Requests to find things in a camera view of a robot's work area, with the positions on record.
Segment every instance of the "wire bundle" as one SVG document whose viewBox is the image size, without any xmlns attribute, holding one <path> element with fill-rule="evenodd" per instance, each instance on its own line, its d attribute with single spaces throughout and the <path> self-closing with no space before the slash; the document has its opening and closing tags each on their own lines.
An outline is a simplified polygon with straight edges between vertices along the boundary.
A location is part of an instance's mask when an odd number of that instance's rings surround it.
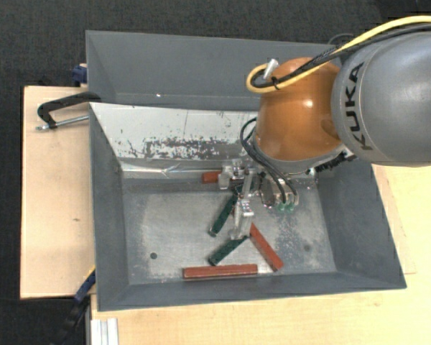
<svg viewBox="0 0 431 345">
<path fill-rule="evenodd" d="M 287 196 L 286 192 L 284 191 L 284 188 L 282 187 L 282 184 L 280 183 L 279 179 L 283 179 L 283 181 L 286 183 L 286 185 L 289 187 L 289 189 L 292 191 L 292 194 L 294 195 L 294 204 L 298 204 L 298 194 L 293 186 L 292 182 L 286 178 L 286 175 L 282 173 L 281 170 L 279 170 L 276 166 L 274 166 L 270 161 L 268 161 L 265 157 L 263 157 L 260 153 L 258 153 L 252 145 L 249 143 L 249 140 L 251 139 L 252 135 L 254 134 L 255 127 L 252 128 L 248 136 L 244 137 L 244 132 L 246 131 L 246 128 L 248 125 L 255 122 L 257 118 L 253 118 L 249 121 L 247 121 L 241 128 L 239 139 L 241 140 L 241 145 L 246 150 L 247 154 L 257 163 L 262 165 L 265 170 L 270 174 L 276 185 L 278 186 L 279 192 L 281 193 L 281 199 L 284 204 L 287 203 Z"/>
<path fill-rule="evenodd" d="M 246 79 L 246 87 L 254 93 L 268 93 L 279 90 L 315 72 L 328 61 L 331 61 L 341 55 L 357 51 L 362 47 L 396 36 L 413 32 L 424 32 L 428 30 L 431 30 L 431 16 L 397 19 L 375 27 L 370 31 L 367 31 L 366 33 L 356 37 L 350 42 L 343 43 L 342 45 L 326 50 L 290 74 L 287 74 L 281 78 L 271 77 L 271 80 L 266 83 L 256 83 L 256 79 L 263 75 L 267 67 L 267 64 L 262 64 L 254 68 L 249 73 Z"/>
</svg>

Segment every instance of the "metal clamp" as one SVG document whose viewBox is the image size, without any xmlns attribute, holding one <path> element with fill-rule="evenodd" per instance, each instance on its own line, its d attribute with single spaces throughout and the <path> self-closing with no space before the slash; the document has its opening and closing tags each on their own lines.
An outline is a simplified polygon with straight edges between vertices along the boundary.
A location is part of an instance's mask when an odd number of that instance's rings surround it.
<svg viewBox="0 0 431 345">
<path fill-rule="evenodd" d="M 73 96 L 59 98 L 58 100 L 42 103 L 37 110 L 37 114 L 47 125 L 39 126 L 37 127 L 37 129 L 38 130 L 56 129 L 61 125 L 72 124 L 77 121 L 86 120 L 88 118 L 87 116 L 85 117 L 79 116 L 78 118 L 56 122 L 50 115 L 51 111 L 64 109 L 66 107 L 70 107 L 78 104 L 83 104 L 85 102 L 102 102 L 102 101 L 101 101 L 101 97 L 99 97 L 94 92 L 83 92 Z"/>
</svg>

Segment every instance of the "black carpet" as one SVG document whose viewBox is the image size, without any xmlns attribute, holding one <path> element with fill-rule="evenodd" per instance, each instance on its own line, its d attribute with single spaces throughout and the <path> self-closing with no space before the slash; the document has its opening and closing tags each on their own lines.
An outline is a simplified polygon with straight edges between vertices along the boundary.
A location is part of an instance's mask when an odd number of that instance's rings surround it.
<svg viewBox="0 0 431 345">
<path fill-rule="evenodd" d="M 327 42 L 420 11 L 431 0 L 0 0 L 0 344 L 48 344 L 70 309 L 17 300 L 20 87 L 72 85 L 86 29 Z M 80 328 L 69 344 L 82 343 Z"/>
</svg>

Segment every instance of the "yellow cable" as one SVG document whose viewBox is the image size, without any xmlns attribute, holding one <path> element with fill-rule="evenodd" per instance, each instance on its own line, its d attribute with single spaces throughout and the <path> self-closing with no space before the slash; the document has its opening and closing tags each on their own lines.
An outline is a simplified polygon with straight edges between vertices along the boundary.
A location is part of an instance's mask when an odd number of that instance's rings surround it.
<svg viewBox="0 0 431 345">
<path fill-rule="evenodd" d="M 364 41 L 367 41 L 368 39 L 372 38 L 373 36 L 379 35 L 382 32 L 387 31 L 388 29 L 393 29 L 396 27 L 401 27 L 404 25 L 408 25 L 408 24 L 415 24 L 415 23 L 431 23 L 431 16 L 429 15 L 425 15 L 425 16 L 415 16 L 415 17 L 405 17 L 405 18 L 401 18 L 401 19 L 396 19 L 394 21 L 391 22 L 387 22 L 385 24 L 382 24 L 378 27 L 375 27 L 373 29 L 371 29 L 370 31 L 367 31 L 363 34 L 361 34 L 360 36 L 357 36 L 357 38 L 351 40 L 350 42 L 344 44 L 344 46 L 340 47 L 338 50 L 336 50 L 335 52 L 339 52 L 341 50 L 347 49 L 351 46 L 360 44 Z M 290 78 L 288 80 L 286 80 L 283 83 L 278 83 L 276 87 L 274 86 L 270 86 L 270 87 L 265 87 L 265 88 L 257 88 L 254 87 L 253 85 L 251 85 L 251 79 L 252 77 L 258 73 L 260 70 L 263 70 L 267 67 L 267 64 L 263 64 L 263 65 L 259 65 L 256 68 L 254 68 L 247 76 L 246 79 L 246 87 L 254 93 L 268 93 L 268 92 L 272 92 L 275 91 L 277 89 L 281 89 L 287 86 L 290 86 L 291 84 L 297 82 L 298 80 L 306 77 L 307 75 L 315 72 L 316 70 L 318 70 L 319 68 L 321 68 L 322 66 L 324 66 L 326 63 L 323 63 L 321 65 L 318 65 L 312 69 L 307 70 L 304 73 L 301 73 L 293 78 Z"/>
</svg>

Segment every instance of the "wooden board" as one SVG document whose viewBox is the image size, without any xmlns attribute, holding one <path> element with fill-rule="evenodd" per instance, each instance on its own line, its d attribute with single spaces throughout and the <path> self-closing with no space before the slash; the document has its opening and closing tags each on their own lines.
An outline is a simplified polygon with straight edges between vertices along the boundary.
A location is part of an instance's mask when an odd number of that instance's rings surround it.
<svg viewBox="0 0 431 345">
<path fill-rule="evenodd" d="M 22 298 L 73 295 L 94 263 L 88 123 L 34 130 L 41 103 L 78 91 L 25 88 Z M 431 344 L 431 167 L 374 173 L 404 272 L 417 272 L 406 290 L 102 313 L 94 295 L 92 317 L 117 317 L 122 345 Z"/>
<path fill-rule="evenodd" d="M 40 104 L 82 88 L 24 89 L 21 298 L 73 295 L 94 265 L 88 122 L 37 131 Z M 83 104 L 55 112 L 87 114 Z"/>
</svg>

